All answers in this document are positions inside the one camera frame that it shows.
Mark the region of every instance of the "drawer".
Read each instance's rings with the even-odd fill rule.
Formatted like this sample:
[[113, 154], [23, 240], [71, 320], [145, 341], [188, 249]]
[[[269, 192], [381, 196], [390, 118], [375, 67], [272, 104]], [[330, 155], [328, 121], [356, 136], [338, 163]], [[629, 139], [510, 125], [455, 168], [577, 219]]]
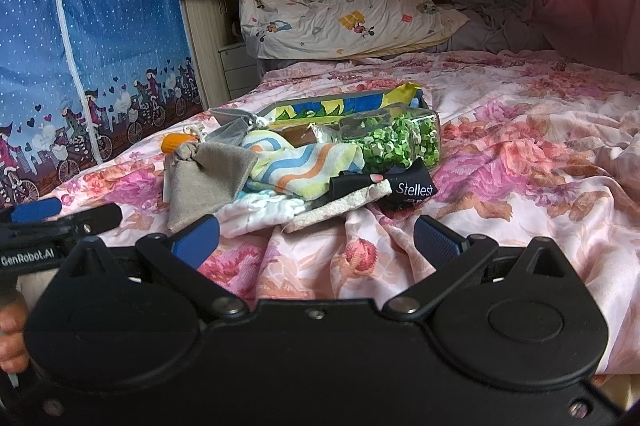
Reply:
[[251, 92], [255, 87], [254, 86], [246, 86], [245, 88], [238, 88], [237, 90], [230, 90], [229, 95], [231, 95], [231, 100], [241, 98], [245, 94]]
[[221, 50], [220, 59], [222, 60], [222, 67], [225, 71], [255, 66], [255, 60], [246, 53], [246, 47], [244, 45]]
[[226, 86], [229, 91], [245, 88], [246, 86], [254, 87], [260, 83], [258, 78], [258, 69], [253, 67], [243, 67], [241, 69], [227, 70], [225, 72]]

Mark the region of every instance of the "metal bolt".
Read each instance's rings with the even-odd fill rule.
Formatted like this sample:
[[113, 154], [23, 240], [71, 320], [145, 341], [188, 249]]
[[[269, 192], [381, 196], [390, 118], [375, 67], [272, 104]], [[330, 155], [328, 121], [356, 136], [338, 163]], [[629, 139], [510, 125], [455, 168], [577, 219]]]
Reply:
[[326, 315], [326, 312], [322, 309], [307, 309], [306, 315], [313, 320], [321, 320]]
[[52, 417], [60, 417], [62, 412], [65, 411], [62, 403], [56, 399], [47, 399], [42, 403], [42, 409], [44, 410], [44, 413], [51, 415]]
[[396, 296], [389, 300], [388, 307], [399, 314], [412, 314], [420, 308], [420, 302], [407, 296]]
[[575, 419], [584, 419], [589, 414], [589, 405], [584, 401], [576, 401], [569, 406], [569, 415]]
[[213, 302], [213, 310], [218, 314], [225, 314], [227, 316], [238, 314], [243, 308], [244, 303], [242, 303], [242, 300], [238, 298], [223, 296], [222, 298], [217, 298]]

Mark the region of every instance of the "jar of green paper pieces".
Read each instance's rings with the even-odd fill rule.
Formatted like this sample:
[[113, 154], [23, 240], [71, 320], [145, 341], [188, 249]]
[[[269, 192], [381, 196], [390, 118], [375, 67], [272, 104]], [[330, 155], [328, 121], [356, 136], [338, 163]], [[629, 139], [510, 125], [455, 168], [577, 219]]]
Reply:
[[340, 140], [357, 144], [365, 173], [408, 168], [421, 157], [428, 168], [440, 160], [440, 118], [434, 110], [397, 102], [340, 120]]

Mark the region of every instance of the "floral bedsheet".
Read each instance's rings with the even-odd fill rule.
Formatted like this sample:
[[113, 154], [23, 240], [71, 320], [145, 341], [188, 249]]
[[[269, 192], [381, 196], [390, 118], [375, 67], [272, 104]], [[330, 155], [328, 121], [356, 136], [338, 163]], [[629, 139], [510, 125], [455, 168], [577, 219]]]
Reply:
[[[279, 99], [422, 86], [442, 121], [439, 193], [412, 211], [375, 204], [303, 231], [279, 227], [221, 240], [200, 268], [249, 302], [258, 298], [371, 297], [378, 304], [433, 267], [412, 239], [427, 213], [460, 234], [505, 246], [553, 237], [609, 324], [605, 374], [640, 373], [640, 81], [554, 52], [405, 54], [382, 62], [300, 63], [271, 72], [229, 106], [257, 111]], [[194, 120], [217, 127], [207, 113]], [[60, 186], [65, 213], [117, 202], [130, 245], [166, 232], [164, 131]]]

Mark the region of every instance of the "striped cloth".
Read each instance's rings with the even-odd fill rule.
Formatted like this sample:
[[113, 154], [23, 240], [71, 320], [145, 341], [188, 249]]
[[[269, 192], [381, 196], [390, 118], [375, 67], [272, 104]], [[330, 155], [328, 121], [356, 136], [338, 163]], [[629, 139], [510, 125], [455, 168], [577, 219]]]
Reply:
[[329, 190], [329, 179], [341, 171], [361, 172], [362, 150], [355, 144], [307, 144], [294, 148], [269, 130], [249, 132], [242, 147], [258, 153], [246, 189], [273, 189], [278, 193], [315, 200]]

